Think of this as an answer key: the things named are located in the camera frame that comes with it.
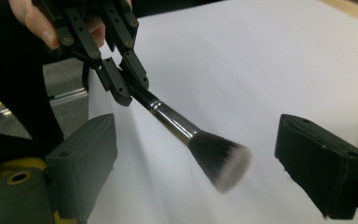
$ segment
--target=silver ferrule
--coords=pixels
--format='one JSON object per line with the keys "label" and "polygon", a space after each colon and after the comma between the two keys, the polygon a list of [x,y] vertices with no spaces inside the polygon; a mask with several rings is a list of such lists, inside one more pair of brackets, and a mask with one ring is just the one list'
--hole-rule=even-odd
{"label": "silver ferrule", "polygon": [[194,134],[201,131],[196,125],[160,100],[151,103],[149,110],[154,117],[186,146],[188,146],[188,142]]}

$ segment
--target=white table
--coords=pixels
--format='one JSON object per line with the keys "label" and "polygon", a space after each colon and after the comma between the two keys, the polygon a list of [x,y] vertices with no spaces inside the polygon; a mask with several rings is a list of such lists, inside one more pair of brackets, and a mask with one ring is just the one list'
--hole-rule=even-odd
{"label": "white table", "polygon": [[319,1],[230,0],[140,19],[135,51],[150,91],[253,162],[219,194],[156,119],[91,76],[89,115],[115,114],[118,158],[90,224],[358,223],[325,220],[274,157],[283,113],[358,147],[357,19]]}

